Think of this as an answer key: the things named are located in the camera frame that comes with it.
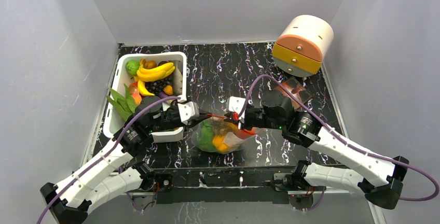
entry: marble countertop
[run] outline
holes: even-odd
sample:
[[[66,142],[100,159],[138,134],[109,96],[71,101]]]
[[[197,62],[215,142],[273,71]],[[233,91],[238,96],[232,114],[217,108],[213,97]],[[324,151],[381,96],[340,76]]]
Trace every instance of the marble countertop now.
[[[249,86],[261,74],[285,81],[291,77],[275,67],[273,43],[237,43],[169,46],[122,46],[119,57],[130,53],[162,53],[181,51],[187,56],[187,95],[201,109],[223,115],[230,96],[245,97]],[[319,71],[308,78],[297,78],[312,94],[306,105],[328,124],[341,132],[323,74]],[[261,94],[274,87],[264,79],[252,93],[252,103],[260,106]],[[152,144],[134,162],[145,161],[152,168],[191,168],[222,166],[283,166],[296,165],[298,160],[319,164],[335,164],[325,154],[311,151],[286,141],[280,131],[264,130],[245,143],[242,150],[226,155],[200,151],[186,133],[181,142]],[[99,133],[95,155],[108,141]]]

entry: white basket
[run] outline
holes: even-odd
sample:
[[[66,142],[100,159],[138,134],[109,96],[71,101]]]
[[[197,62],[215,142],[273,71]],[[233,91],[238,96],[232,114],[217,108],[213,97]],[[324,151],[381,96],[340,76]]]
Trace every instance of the white basket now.
[[[113,80],[112,88],[116,90],[118,93],[125,95],[125,87],[126,85],[132,84],[132,77],[128,74],[125,69],[125,64],[128,61],[140,61],[142,58],[145,58],[147,61],[155,61],[159,64],[161,61],[179,61],[177,64],[177,68],[182,72],[182,95],[179,95],[181,98],[179,101],[186,100],[186,55],[182,52],[167,52],[160,54],[126,54],[121,57],[118,61],[118,65],[116,66],[115,77]],[[169,107],[168,104],[162,104],[163,109],[167,109]],[[119,131],[125,124],[122,117],[115,110],[113,111],[113,106],[110,103],[107,103],[107,111],[105,112],[104,119],[104,127],[103,133],[106,137],[112,138],[113,134]],[[154,132],[152,133],[155,143],[163,143],[163,142],[177,142],[182,140],[183,138],[183,127],[180,127],[171,132]]]

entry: yellow drawer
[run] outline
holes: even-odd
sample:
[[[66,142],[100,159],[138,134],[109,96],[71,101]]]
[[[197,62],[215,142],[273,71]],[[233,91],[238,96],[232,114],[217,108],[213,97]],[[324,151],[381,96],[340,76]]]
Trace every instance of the yellow drawer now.
[[[272,55],[281,61],[312,74],[316,74],[321,67],[321,62],[305,57],[302,54],[286,49],[278,44],[273,45]]]

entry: plastic bag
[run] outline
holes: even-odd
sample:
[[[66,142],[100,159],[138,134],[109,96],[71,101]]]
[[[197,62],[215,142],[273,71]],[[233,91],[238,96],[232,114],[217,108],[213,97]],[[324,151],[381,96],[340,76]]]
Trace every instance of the plastic bag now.
[[[241,149],[242,144],[256,134],[255,128],[252,131],[239,130],[222,118],[211,117],[194,129],[191,141],[200,150],[227,154]]]

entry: bunch of bananas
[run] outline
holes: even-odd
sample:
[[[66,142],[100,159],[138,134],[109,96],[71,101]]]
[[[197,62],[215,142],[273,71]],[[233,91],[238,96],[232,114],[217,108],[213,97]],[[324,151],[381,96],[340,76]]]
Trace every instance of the bunch of bananas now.
[[[167,62],[161,66],[146,69],[144,68],[143,63],[145,63],[145,59],[140,61],[141,66],[136,73],[138,78],[137,88],[142,96],[153,96],[154,94],[146,89],[145,83],[166,78],[174,72],[176,67],[174,66],[174,63]]]

